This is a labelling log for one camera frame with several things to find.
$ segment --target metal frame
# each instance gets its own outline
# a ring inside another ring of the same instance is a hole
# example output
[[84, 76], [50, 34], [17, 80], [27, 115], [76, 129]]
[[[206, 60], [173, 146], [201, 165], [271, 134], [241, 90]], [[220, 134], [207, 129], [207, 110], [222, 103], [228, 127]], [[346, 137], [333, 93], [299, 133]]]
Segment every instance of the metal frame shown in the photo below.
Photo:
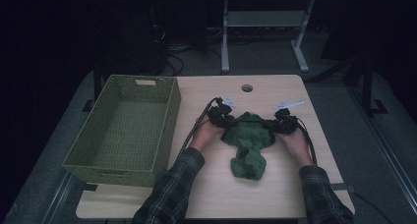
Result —
[[295, 57], [297, 58], [301, 71], [308, 72], [309, 67], [307, 66], [300, 47], [310, 20], [314, 2], [315, 0], [309, 0], [307, 8], [304, 11], [229, 12], [228, 1], [225, 0], [223, 9], [223, 39], [221, 42], [221, 72], [228, 73], [230, 71], [227, 48], [228, 27], [299, 27], [300, 31], [296, 39], [291, 40], [291, 47], [294, 51]]
[[368, 124], [368, 127], [374, 134], [375, 139], [378, 141], [378, 145], [380, 146], [380, 149], [384, 155], [384, 159], [386, 160], [387, 166], [391, 170], [395, 180], [397, 181], [398, 185], [403, 191], [405, 198], [407, 198], [408, 202], [410, 203], [410, 206], [413, 209], [414, 213], [417, 214], [416, 187], [414, 186], [411, 179], [408, 177], [408, 174], [405, 172], [401, 163], [396, 158], [394, 152], [391, 149], [391, 145], [384, 137], [384, 134], [382, 133], [380, 127], [375, 122], [375, 120], [372, 117], [370, 117], [368, 110], [363, 107], [363, 102], [361, 102], [361, 96], [359, 95], [359, 92], [357, 92], [357, 90], [351, 87], [349, 93], [352, 98], [356, 99], [353, 101], [356, 102], [356, 107], [358, 111], [364, 118], [365, 122]]
[[61, 184], [57, 188], [54, 198], [51, 201], [48, 210], [43, 216], [42, 224], [56, 223], [56, 218], [64, 209], [65, 201], [70, 194], [71, 189], [75, 186], [76, 178], [69, 172], [65, 172]]

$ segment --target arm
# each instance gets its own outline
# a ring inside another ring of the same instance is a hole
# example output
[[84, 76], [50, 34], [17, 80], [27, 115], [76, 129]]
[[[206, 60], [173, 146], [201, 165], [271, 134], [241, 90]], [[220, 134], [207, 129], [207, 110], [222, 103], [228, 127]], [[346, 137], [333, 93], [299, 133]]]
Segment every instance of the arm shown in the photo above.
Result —
[[205, 164], [202, 151], [217, 134], [224, 130], [207, 122], [207, 116], [195, 131], [190, 146], [178, 157], [172, 167], [153, 186], [153, 191], [136, 212], [136, 223], [182, 223], [188, 207], [188, 198], [195, 177]]
[[309, 223], [353, 223], [352, 212], [332, 190], [328, 174], [314, 164], [303, 133], [297, 129], [291, 135], [277, 136], [300, 167], [299, 175]]

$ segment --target hole in table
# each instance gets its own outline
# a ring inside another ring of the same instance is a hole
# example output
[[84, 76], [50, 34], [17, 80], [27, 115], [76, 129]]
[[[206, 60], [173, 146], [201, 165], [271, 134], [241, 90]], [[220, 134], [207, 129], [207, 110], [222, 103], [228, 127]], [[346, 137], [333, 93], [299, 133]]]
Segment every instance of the hole in table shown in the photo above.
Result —
[[242, 90], [245, 92], [251, 92], [252, 90], [254, 90], [254, 88], [249, 84], [244, 84], [242, 85]]

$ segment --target person's left hand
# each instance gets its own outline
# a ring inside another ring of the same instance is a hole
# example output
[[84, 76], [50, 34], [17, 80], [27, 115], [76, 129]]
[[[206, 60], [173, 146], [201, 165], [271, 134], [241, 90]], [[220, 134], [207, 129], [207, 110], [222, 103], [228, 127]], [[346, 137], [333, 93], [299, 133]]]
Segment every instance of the person's left hand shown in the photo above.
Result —
[[194, 132], [193, 139], [190, 142], [190, 147], [195, 148], [199, 152], [203, 152], [205, 147], [211, 143], [215, 136], [223, 134], [224, 131], [225, 129], [213, 125], [209, 120], [209, 117], [206, 115]]

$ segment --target basket handle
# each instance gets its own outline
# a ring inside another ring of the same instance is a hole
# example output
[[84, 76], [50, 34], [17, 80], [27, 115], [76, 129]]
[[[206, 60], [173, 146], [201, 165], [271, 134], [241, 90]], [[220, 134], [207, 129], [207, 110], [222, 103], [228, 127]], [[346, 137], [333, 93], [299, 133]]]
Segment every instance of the basket handle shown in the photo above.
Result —
[[94, 170], [100, 177], [127, 177], [125, 171], [106, 171], [106, 170]]
[[137, 85], [156, 85], [156, 81], [155, 80], [141, 80], [141, 79], [136, 79], [135, 83]]

